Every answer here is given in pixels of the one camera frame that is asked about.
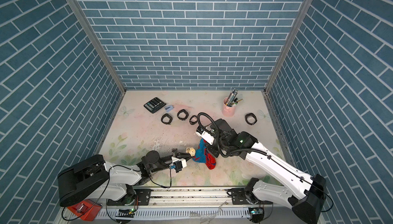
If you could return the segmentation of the red blue towel cloth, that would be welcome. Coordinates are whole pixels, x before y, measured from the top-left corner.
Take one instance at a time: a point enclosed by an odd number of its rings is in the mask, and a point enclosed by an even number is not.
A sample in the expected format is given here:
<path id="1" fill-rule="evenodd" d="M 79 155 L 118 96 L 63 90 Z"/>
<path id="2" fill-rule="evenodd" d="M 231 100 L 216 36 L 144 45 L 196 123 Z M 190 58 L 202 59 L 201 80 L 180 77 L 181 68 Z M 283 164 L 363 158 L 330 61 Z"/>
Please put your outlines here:
<path id="1" fill-rule="evenodd" d="M 217 164 L 216 159 L 207 150 L 206 141 L 204 139 L 200 140 L 198 149 L 195 151 L 192 160 L 197 163 L 205 164 L 209 170 L 213 170 Z"/>

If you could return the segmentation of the gold watch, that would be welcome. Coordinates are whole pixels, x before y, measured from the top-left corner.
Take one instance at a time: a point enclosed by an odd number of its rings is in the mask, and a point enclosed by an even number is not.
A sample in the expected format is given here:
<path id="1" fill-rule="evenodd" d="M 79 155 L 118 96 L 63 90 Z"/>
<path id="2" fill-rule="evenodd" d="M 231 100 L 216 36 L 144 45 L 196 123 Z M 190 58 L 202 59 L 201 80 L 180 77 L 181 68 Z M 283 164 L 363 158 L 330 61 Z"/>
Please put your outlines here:
<path id="1" fill-rule="evenodd" d="M 192 147 L 187 147 L 186 148 L 186 153 L 188 153 L 191 157 L 194 157 L 196 154 L 196 150 Z"/>

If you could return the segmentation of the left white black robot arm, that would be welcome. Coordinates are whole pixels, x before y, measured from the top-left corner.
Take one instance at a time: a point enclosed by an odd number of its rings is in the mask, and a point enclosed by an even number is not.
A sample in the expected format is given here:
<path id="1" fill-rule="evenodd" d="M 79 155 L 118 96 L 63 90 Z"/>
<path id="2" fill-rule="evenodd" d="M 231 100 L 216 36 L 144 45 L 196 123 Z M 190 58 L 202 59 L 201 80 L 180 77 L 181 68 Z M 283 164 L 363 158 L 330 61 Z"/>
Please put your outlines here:
<path id="1" fill-rule="evenodd" d="M 152 181 L 152 176 L 163 170 L 174 169 L 176 173 L 187 166 L 192 155 L 172 150 L 161 157 L 152 150 L 137 165 L 116 165 L 97 154 L 61 171 L 58 176 L 59 205 L 70 207 L 85 199 L 110 199 L 118 201 L 131 193 L 133 186 Z"/>

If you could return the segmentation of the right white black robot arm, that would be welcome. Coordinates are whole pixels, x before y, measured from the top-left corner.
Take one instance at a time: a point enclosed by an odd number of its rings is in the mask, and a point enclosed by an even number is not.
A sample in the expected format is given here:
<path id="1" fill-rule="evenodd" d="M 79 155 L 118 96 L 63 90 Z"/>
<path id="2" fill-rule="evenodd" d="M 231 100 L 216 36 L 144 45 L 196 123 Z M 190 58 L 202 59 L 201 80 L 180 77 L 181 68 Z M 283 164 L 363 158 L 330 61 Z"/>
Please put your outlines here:
<path id="1" fill-rule="evenodd" d="M 318 223 L 324 203 L 329 198 L 323 176 L 312 176 L 293 167 L 269 151 L 256 137 L 245 131 L 237 133 L 223 119 L 209 126 L 199 123 L 196 134 L 205 140 L 208 151 L 214 157 L 238 156 L 280 182 L 277 186 L 252 178 L 244 189 L 249 202 L 269 201 L 279 204 L 291 209 L 307 224 Z"/>

